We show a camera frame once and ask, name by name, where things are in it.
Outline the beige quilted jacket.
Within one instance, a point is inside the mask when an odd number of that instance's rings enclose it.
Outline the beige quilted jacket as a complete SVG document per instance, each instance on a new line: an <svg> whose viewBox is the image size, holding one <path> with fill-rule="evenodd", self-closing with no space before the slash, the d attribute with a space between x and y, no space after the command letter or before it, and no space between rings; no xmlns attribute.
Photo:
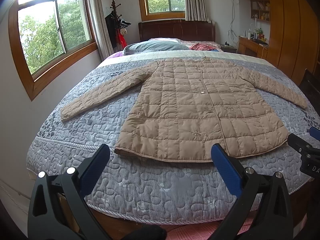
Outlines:
<svg viewBox="0 0 320 240"><path fill-rule="evenodd" d="M165 162L209 162L214 144L235 158L283 145L288 130L261 90L307 107L300 94L255 70L208 57L171 58L128 70L87 91L61 109L61 119L67 121L136 85L141 90L114 151Z"/></svg>

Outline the coat rack with clothes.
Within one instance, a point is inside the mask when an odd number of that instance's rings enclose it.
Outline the coat rack with clothes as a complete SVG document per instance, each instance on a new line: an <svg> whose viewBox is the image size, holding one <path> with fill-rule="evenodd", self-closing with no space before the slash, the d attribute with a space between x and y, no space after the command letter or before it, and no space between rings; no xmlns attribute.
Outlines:
<svg viewBox="0 0 320 240"><path fill-rule="evenodd" d="M126 22L122 15L118 15L115 0L112 0L110 9L111 12L105 17L107 25L108 35L111 41L111 45L114 51L123 50L127 46L125 35L127 34L127 27L131 25L130 22Z"/></svg>

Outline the grey quilted bedspread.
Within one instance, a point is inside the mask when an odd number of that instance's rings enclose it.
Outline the grey quilted bedspread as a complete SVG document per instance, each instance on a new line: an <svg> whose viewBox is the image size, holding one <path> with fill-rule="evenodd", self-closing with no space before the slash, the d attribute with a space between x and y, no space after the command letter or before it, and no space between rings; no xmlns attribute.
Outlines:
<svg viewBox="0 0 320 240"><path fill-rule="evenodd" d="M120 128L140 91L124 94L68 122L60 110L95 86L131 68L158 59L227 60L261 72L299 93L299 88L265 60L232 53L210 51L159 51L106 59L72 88L41 126L27 153L30 174L45 171L62 174L77 167L107 144L114 148ZM174 225L223 219L235 201L211 163L165 163L140 157L111 154L110 160L86 197L89 207L108 216L136 222Z"/></svg>

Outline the wooden wardrobe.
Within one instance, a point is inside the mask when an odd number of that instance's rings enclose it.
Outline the wooden wardrobe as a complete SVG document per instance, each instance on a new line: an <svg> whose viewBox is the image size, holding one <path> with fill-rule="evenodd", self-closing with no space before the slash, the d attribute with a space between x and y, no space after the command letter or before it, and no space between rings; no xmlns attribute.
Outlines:
<svg viewBox="0 0 320 240"><path fill-rule="evenodd" d="M319 72L319 19L307 0L268 0L271 27L266 60L299 85Z"/></svg>

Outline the dark bedside table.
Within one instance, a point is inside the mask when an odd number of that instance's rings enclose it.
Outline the dark bedside table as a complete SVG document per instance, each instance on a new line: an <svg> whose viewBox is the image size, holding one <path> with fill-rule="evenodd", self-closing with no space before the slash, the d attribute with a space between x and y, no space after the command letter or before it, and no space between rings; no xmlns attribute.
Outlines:
<svg viewBox="0 0 320 240"><path fill-rule="evenodd" d="M221 47L221 50L223 51L223 52L226 52L226 53L237 53L237 49L235 48L235 47L233 47L233 46L227 46L227 45L225 45L225 44L221 44L220 45L220 47Z"/></svg>

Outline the red patterned cloth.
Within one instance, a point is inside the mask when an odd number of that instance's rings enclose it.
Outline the red patterned cloth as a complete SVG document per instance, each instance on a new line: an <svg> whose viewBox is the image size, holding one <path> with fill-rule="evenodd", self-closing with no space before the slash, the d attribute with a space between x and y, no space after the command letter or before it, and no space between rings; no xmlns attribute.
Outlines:
<svg viewBox="0 0 320 240"><path fill-rule="evenodd" d="M206 43L200 43L200 42L192 44L189 49L196 50L196 51L219 51L217 46L213 46Z"/></svg>

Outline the dark wooden headboard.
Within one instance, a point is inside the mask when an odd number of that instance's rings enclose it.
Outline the dark wooden headboard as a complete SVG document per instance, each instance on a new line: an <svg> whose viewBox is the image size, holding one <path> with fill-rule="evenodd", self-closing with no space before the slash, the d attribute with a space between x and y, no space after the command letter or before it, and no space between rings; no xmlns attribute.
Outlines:
<svg viewBox="0 0 320 240"><path fill-rule="evenodd" d="M215 25L202 21L183 19L140 22L138 24L140 41L151 38L178 38L184 41L215 42Z"/></svg>

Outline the back window striped curtain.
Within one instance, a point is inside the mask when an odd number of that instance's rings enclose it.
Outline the back window striped curtain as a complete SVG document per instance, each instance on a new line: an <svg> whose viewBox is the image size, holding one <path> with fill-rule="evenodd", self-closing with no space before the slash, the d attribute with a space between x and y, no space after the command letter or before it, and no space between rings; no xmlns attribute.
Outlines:
<svg viewBox="0 0 320 240"><path fill-rule="evenodd" d="M185 0L186 21L207 21L207 13L204 0Z"/></svg>

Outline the side window curtain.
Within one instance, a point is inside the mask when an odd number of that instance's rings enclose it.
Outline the side window curtain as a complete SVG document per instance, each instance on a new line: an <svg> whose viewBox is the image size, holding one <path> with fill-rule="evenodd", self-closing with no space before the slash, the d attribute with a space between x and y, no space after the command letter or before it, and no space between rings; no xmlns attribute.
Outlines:
<svg viewBox="0 0 320 240"><path fill-rule="evenodd" d="M101 0L88 0L88 6L99 55L104 61L113 54L113 48L105 22L102 2Z"/></svg>

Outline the grey pillow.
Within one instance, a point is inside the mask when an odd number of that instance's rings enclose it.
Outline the grey pillow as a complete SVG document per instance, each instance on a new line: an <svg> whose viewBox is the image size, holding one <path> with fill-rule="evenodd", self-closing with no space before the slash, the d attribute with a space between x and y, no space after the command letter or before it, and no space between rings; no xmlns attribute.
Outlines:
<svg viewBox="0 0 320 240"><path fill-rule="evenodd" d="M134 43L126 46L123 49L123 55L133 55L157 51L172 51L172 50L189 50L189 48L183 44L174 41L144 41Z"/></svg>

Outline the side window wooden frame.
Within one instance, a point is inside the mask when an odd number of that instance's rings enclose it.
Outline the side window wooden frame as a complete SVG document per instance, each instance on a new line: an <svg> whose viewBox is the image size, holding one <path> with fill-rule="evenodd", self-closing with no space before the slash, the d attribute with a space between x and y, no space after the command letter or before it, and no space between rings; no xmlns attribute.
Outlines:
<svg viewBox="0 0 320 240"><path fill-rule="evenodd" d="M97 49L87 0L14 0L9 42L30 100Z"/></svg>

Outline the wall shelf with items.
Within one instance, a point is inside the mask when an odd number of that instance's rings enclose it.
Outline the wall shelf with items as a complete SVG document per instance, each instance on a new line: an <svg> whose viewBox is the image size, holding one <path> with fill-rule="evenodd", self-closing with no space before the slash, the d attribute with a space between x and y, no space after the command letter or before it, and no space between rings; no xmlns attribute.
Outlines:
<svg viewBox="0 0 320 240"><path fill-rule="evenodd" d="M251 1L251 19L270 22L270 2Z"/></svg>

